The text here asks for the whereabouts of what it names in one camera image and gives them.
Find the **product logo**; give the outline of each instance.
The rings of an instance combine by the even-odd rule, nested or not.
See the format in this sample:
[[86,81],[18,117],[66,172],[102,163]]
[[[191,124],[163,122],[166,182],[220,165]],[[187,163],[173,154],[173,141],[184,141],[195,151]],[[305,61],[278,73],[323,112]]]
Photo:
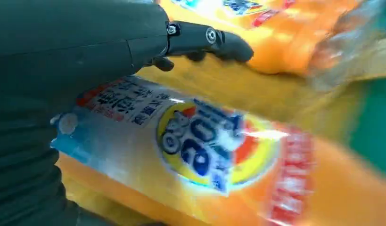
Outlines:
[[172,0],[172,2],[198,13],[208,13],[213,12],[211,9],[221,9],[231,16],[244,16],[268,10],[264,5],[248,0]]
[[191,183],[227,194],[255,181],[272,165],[277,140],[255,136],[270,129],[268,121],[194,100],[165,111],[157,142],[169,169]]

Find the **dark green robotic arm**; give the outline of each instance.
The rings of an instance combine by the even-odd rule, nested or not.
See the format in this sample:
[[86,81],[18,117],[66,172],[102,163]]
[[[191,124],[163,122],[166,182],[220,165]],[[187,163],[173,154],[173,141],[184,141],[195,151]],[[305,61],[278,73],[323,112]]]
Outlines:
[[153,3],[0,0],[0,90],[30,97],[44,94],[56,106],[91,86],[133,74],[158,57],[199,50],[226,51],[240,61],[253,54],[230,33],[170,24]]
[[153,3],[0,0],[0,226],[104,225],[66,199],[50,119],[86,89],[206,51],[241,62],[253,54],[231,33],[170,23]]

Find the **green surface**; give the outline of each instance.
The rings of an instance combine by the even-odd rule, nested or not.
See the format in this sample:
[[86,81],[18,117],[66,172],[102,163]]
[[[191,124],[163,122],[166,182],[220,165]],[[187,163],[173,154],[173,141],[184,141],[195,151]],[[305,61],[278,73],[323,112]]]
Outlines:
[[[386,31],[386,14],[377,21]],[[351,147],[386,174],[386,79],[367,84],[367,96]]]

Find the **plastic packaging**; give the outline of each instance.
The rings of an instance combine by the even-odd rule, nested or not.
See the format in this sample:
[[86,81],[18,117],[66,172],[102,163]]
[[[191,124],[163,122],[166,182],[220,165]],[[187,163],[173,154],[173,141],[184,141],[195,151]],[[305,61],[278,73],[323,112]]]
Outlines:
[[224,5],[222,1],[162,0],[172,20],[206,24],[240,35],[254,49],[248,65],[263,73],[307,75],[315,46],[327,37],[313,24],[265,6]]
[[53,147],[210,225],[386,225],[386,180],[344,148],[135,76],[55,123]]
[[246,0],[161,0],[159,3],[173,20],[207,24],[240,35],[254,49],[254,56],[247,64],[255,70],[325,77],[315,83],[324,80],[332,85],[321,89],[330,89],[355,76],[349,69],[356,65],[355,59],[364,46],[374,41],[370,24],[386,1],[357,3],[356,10],[340,17],[329,30],[320,29],[316,20],[293,18],[286,12]]

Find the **robotic hand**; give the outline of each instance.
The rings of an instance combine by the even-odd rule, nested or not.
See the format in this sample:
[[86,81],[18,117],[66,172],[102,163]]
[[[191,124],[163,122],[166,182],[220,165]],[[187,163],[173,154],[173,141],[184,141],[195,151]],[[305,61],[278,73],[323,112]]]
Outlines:
[[0,0],[0,92],[58,105],[144,66],[173,68],[167,56],[198,61],[205,52],[248,61],[238,36],[170,22],[138,0]]

